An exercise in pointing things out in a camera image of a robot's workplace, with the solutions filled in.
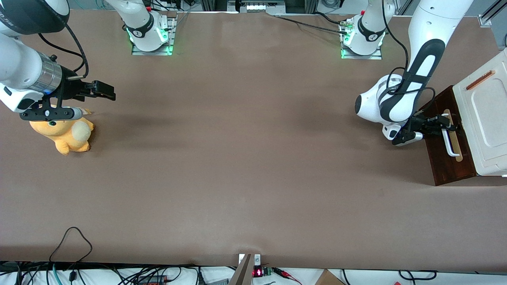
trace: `black strap on robot arm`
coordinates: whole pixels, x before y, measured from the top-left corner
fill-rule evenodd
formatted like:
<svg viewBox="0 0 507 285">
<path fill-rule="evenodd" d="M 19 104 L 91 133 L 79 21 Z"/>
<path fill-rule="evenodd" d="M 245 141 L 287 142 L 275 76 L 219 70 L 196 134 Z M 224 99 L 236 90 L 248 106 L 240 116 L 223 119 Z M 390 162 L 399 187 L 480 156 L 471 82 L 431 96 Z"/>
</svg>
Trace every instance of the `black strap on robot arm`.
<svg viewBox="0 0 507 285">
<path fill-rule="evenodd" d="M 408 71 L 405 71 L 403 73 L 402 82 L 400 83 L 399 87 L 395 92 L 392 94 L 392 96 L 389 99 L 384 100 L 380 104 L 380 116 L 389 122 L 392 122 L 389 114 L 391 110 L 401 101 L 403 96 L 408 93 L 412 93 L 410 90 L 408 90 L 410 84 L 412 82 L 417 82 L 419 84 L 422 84 L 421 87 L 419 87 L 419 91 L 417 92 L 417 95 L 414 100 L 413 108 L 417 105 L 417 102 L 419 100 L 419 97 L 422 93 L 422 90 L 426 87 L 429 79 L 433 75 L 433 72 L 437 68 L 437 65 L 440 62 L 440 59 L 442 58 L 442 55 L 444 54 L 445 50 L 445 43 L 442 40 L 439 39 L 432 39 L 424 43 L 422 47 L 419 49 L 419 52 L 417 53 L 414 62 L 412 62 L 412 65 L 410 66 L 410 69 Z M 433 65 L 431 66 L 431 69 L 428 72 L 427 76 L 419 76 L 417 75 L 417 72 L 421 68 L 423 62 L 425 59 L 429 56 L 434 56 L 435 59 L 433 61 Z"/>
</svg>

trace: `white floor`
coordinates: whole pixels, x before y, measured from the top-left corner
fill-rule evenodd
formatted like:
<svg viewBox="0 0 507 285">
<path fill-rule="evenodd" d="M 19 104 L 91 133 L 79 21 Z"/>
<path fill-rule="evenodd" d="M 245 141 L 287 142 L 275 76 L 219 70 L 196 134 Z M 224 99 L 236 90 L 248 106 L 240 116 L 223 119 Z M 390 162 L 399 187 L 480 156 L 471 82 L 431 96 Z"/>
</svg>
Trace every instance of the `white floor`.
<svg viewBox="0 0 507 285">
<path fill-rule="evenodd" d="M 282 268 L 298 279 L 303 285 L 315 285 L 322 269 L 301 269 L 301 268 Z M 139 269 L 121 269 L 119 272 L 123 276 L 129 276 L 138 272 Z M 340 269 L 330 270 L 338 279 L 344 283 L 343 274 Z M 170 268 L 165 271 L 168 279 L 173 279 L 179 272 L 178 268 Z M 234 271 L 227 267 L 201 267 L 201 272 L 206 283 L 231 278 Z M 63 285 L 69 285 L 68 281 L 70 271 L 58 271 L 57 274 Z M 401 285 L 413 285 L 411 281 L 403 280 L 398 276 L 397 271 L 384 271 L 384 270 L 346 270 L 347 278 L 350 285 L 394 285 L 399 282 Z M 431 273 L 413 272 L 415 277 L 428 277 Z M 81 270 L 81 275 L 86 285 L 117 285 L 120 283 L 120 278 L 111 270 L 104 269 L 89 269 Z M 171 285 L 195 285 L 196 271 L 192 269 L 182 269 L 181 275 Z M 29 276 L 25 277 L 23 285 L 26 285 Z M 38 272 L 34 278 L 33 285 L 47 285 L 46 272 Z M 14 285 L 16 281 L 16 273 L 6 274 L 0 276 L 1 285 Z M 265 285 L 271 282 L 276 282 L 273 285 L 298 285 L 296 282 L 281 278 L 278 275 L 265 276 L 261 278 L 254 278 L 253 285 Z M 438 273 L 437 277 L 430 281 L 416 281 L 416 285 L 500 285 L 507 284 L 506 275 L 487 275 L 487 274 L 461 274 L 461 273 Z M 53 273 L 49 272 L 49 285 L 58 285 Z M 78 279 L 73 282 L 73 285 L 83 285 L 81 280 Z"/>
</svg>

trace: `wooden handle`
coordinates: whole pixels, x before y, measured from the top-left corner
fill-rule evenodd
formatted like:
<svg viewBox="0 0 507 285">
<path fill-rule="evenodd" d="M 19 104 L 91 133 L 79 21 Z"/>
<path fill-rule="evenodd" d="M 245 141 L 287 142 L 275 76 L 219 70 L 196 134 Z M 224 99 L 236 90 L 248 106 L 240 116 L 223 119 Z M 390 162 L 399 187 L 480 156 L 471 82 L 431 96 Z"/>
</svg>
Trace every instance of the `wooden handle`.
<svg viewBox="0 0 507 285">
<path fill-rule="evenodd" d="M 494 70 L 490 70 L 490 71 L 486 72 L 484 75 L 482 75 L 481 77 L 479 77 L 479 79 L 475 80 L 470 85 L 468 85 L 466 87 L 466 89 L 470 90 L 470 89 L 474 88 L 475 86 L 481 84 L 484 80 L 488 79 L 489 77 L 491 77 L 495 73 L 496 73 L 496 71 L 494 71 Z"/>
</svg>

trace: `red wire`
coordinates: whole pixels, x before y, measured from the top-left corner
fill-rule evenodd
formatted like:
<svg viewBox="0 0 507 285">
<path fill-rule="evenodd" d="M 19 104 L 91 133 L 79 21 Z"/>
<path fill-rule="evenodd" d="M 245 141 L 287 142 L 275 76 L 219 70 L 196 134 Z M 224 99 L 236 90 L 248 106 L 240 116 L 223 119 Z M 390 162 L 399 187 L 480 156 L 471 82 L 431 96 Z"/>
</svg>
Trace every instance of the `red wire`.
<svg viewBox="0 0 507 285">
<path fill-rule="evenodd" d="M 282 275 L 285 276 L 285 277 L 288 277 L 290 280 L 292 281 L 296 281 L 297 283 L 299 283 L 299 285 L 303 285 L 301 284 L 301 282 L 299 282 L 299 280 L 297 280 L 296 278 L 294 278 L 292 275 L 290 275 L 288 272 L 286 271 L 283 271 L 282 272 Z"/>
<path fill-rule="evenodd" d="M 296 278 L 294 278 L 294 277 L 290 277 L 290 278 L 292 278 L 291 280 L 294 280 L 294 281 L 296 281 L 297 283 L 299 283 L 299 285 L 303 285 L 303 284 L 301 284 L 301 282 L 299 282 L 299 280 L 297 280 Z"/>
</svg>

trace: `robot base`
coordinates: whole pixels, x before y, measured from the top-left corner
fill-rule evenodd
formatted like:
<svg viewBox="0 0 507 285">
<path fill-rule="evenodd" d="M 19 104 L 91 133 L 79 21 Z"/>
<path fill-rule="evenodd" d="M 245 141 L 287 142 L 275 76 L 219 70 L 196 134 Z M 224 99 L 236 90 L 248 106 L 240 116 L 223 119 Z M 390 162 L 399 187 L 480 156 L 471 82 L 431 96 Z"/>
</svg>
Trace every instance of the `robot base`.
<svg viewBox="0 0 507 285">
<path fill-rule="evenodd" d="M 159 36 L 166 40 L 168 39 L 160 48 L 146 52 L 138 49 L 138 47 L 135 46 L 133 43 L 133 40 L 130 39 L 132 42 L 132 55 L 172 55 L 172 49 L 174 46 L 174 38 L 176 36 L 176 25 L 177 25 L 177 19 L 178 15 L 176 15 L 175 18 L 168 18 L 165 15 L 161 15 L 161 21 L 162 21 L 162 27 L 160 29 Z"/>
<path fill-rule="evenodd" d="M 353 18 L 347 19 L 347 26 L 339 26 L 340 31 L 345 31 L 347 34 L 340 35 L 340 49 L 342 58 L 348 59 L 382 59 L 382 52 L 380 50 L 380 46 L 382 45 L 382 40 L 380 40 L 380 44 L 372 54 L 368 55 L 360 55 L 353 52 L 345 43 L 349 43 L 354 36 L 353 30 Z"/>
</svg>

